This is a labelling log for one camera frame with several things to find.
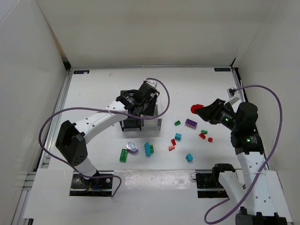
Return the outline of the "purple round lotus lego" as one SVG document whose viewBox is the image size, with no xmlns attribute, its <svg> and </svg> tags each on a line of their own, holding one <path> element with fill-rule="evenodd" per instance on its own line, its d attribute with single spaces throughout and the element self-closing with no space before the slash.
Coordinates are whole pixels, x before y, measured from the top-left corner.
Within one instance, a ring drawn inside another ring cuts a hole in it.
<svg viewBox="0 0 300 225">
<path fill-rule="evenodd" d="M 128 142 L 126 144 L 126 148 L 127 150 L 131 153 L 131 154 L 136 154 L 138 152 L 138 147 L 135 143 L 133 142 Z"/>
</svg>

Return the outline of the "purple rectangular lego brick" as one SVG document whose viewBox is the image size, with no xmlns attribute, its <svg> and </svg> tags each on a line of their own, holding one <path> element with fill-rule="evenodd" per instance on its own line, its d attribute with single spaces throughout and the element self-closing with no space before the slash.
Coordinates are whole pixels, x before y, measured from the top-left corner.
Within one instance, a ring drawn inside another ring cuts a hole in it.
<svg viewBox="0 0 300 225">
<path fill-rule="evenodd" d="M 185 125 L 188 126 L 188 127 L 190 127 L 190 128 L 196 129 L 198 123 L 195 122 L 195 121 L 193 121 L 193 120 L 191 120 L 191 119 L 186 119 Z"/>
</svg>

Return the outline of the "cyan long lego brick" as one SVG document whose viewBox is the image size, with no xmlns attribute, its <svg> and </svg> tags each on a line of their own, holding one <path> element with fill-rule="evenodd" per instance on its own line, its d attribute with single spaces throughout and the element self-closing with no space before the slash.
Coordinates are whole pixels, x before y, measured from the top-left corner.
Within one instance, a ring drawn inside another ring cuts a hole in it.
<svg viewBox="0 0 300 225">
<path fill-rule="evenodd" d="M 147 156 L 147 157 L 150 157 L 150 156 L 151 156 L 151 150 L 150 150 L 150 145 L 149 145 L 148 142 L 146 142 L 146 143 L 144 144 L 144 148 L 145 148 L 146 156 Z"/>
</svg>

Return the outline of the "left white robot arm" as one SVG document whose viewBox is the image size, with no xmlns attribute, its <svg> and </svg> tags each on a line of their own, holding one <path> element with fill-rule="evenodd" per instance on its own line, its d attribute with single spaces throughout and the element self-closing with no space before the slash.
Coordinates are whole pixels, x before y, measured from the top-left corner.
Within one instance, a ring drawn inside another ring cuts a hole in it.
<svg viewBox="0 0 300 225">
<path fill-rule="evenodd" d="M 71 167 L 85 175 L 80 176 L 84 185 L 91 187 L 99 183 L 92 179 L 99 176 L 99 172 L 88 158 L 87 144 L 102 131 L 128 117 L 153 116 L 158 96 L 157 82 L 145 80 L 138 90 L 122 92 L 104 112 L 96 112 L 75 123 L 69 120 L 62 123 L 55 146 Z"/>
</svg>

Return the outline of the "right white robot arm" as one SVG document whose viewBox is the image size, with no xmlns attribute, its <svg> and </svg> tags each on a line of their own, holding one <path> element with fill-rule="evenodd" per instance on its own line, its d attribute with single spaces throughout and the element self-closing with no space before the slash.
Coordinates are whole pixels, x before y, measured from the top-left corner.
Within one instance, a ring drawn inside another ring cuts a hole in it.
<svg viewBox="0 0 300 225">
<path fill-rule="evenodd" d="M 270 196 L 265 167 L 264 148 L 255 131 L 257 107 L 249 102 L 239 104 L 234 111 L 229 102 L 215 100 L 209 106 L 193 105 L 191 112 L 210 124 L 222 124 L 231 131 L 231 144 L 235 149 L 243 172 L 245 187 L 239 186 L 231 164 L 215 164 L 213 178 L 225 189 L 234 208 L 237 225 L 286 225 Z"/>
</svg>

